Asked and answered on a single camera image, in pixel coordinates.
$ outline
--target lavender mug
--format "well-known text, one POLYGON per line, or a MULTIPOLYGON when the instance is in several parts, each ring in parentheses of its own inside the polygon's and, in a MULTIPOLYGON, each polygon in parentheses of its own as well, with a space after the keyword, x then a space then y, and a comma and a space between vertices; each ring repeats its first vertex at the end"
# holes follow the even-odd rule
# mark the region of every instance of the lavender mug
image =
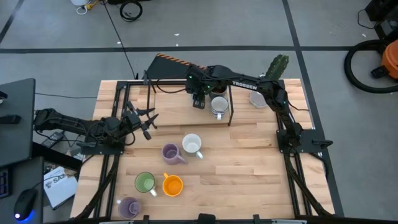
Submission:
POLYGON ((162 157, 163 160, 170 165, 175 165, 179 162, 187 164, 186 160, 181 156, 181 152, 178 146, 172 143, 168 143, 163 146, 162 157))

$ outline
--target green mug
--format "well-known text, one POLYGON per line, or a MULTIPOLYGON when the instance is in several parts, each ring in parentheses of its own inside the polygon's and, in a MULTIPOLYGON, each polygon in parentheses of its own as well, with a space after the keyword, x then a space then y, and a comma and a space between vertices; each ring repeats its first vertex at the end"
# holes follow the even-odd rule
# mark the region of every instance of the green mug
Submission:
POLYGON ((139 192, 150 192, 154 197, 157 196, 155 191, 155 177, 150 172, 142 172, 138 174, 134 183, 139 192))

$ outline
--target mug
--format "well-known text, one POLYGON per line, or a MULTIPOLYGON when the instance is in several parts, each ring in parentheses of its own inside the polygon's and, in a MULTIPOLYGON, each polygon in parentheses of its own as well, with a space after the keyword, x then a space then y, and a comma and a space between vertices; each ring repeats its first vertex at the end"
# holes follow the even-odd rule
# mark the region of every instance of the mug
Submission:
POLYGON ((214 99, 217 96, 225 97, 226 94, 226 86, 221 88, 214 88, 209 92, 210 99, 214 99))
POLYGON ((187 134, 182 139, 182 147, 188 156, 197 156, 199 159, 203 159, 203 155, 199 151, 201 139, 197 134, 187 134))
POLYGON ((176 175, 167 175, 164 173, 163 191, 167 196, 175 197, 182 191, 182 180, 176 175))
POLYGON ((228 110, 228 100, 226 100, 224 97, 217 96, 216 98, 212 99, 210 108, 217 120, 221 120, 228 110))
POLYGON ((139 192, 150 192, 154 197, 157 196, 155 191, 155 177, 150 172, 142 172, 138 174, 134 183, 139 192))
POLYGON ((118 201, 118 204, 119 215, 124 219, 134 218, 142 210, 142 207, 139 204, 138 200, 133 197, 126 197, 120 202, 118 201))
POLYGON ((186 160, 181 156, 181 152, 178 146, 172 143, 168 143, 163 146, 162 157, 163 160, 170 165, 175 165, 179 162, 187 164, 186 160))

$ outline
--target computer mouse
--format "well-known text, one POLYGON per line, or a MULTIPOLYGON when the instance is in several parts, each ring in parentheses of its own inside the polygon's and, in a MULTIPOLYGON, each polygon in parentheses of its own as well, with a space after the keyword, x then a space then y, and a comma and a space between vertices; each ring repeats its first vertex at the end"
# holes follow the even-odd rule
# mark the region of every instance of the computer mouse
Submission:
POLYGON ((33 209, 36 198, 36 189, 27 189, 21 192, 14 205, 14 216, 16 220, 25 220, 33 209))

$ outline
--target orange vacuum cleaner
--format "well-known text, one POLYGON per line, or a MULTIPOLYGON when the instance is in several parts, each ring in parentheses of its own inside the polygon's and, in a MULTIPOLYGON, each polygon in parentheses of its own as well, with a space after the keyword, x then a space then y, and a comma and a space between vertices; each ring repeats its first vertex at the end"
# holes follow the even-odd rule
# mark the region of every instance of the orange vacuum cleaner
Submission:
POLYGON ((369 93, 392 93, 398 91, 398 85, 387 88, 374 88, 361 83, 353 74, 351 69, 351 59, 355 52, 359 50, 376 49, 378 52, 382 52, 381 66, 375 68, 371 75, 374 78, 381 78, 385 76, 392 77, 398 82, 398 40, 390 43, 386 40, 367 40, 362 43, 355 45, 349 50, 345 61, 344 70, 349 82, 359 89, 369 93))

